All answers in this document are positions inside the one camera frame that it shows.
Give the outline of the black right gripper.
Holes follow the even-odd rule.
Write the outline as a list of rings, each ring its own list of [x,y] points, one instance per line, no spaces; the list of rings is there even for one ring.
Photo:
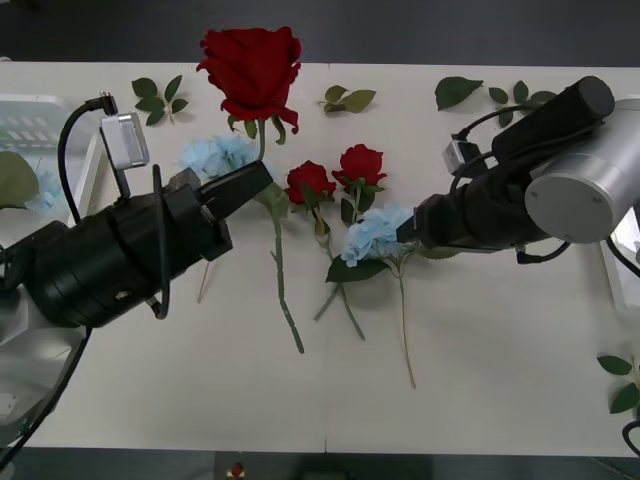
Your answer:
[[[397,228],[397,241],[407,244],[420,240],[430,248],[474,248],[474,237],[465,216],[465,193],[466,187],[460,187],[453,194],[430,196]]]

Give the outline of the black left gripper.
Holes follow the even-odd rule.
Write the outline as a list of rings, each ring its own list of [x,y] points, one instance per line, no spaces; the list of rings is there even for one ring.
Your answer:
[[[225,218],[272,183],[262,161],[203,184],[186,168],[162,182],[152,166],[153,191],[134,198],[134,266],[139,273],[183,273],[201,259],[232,248]]]

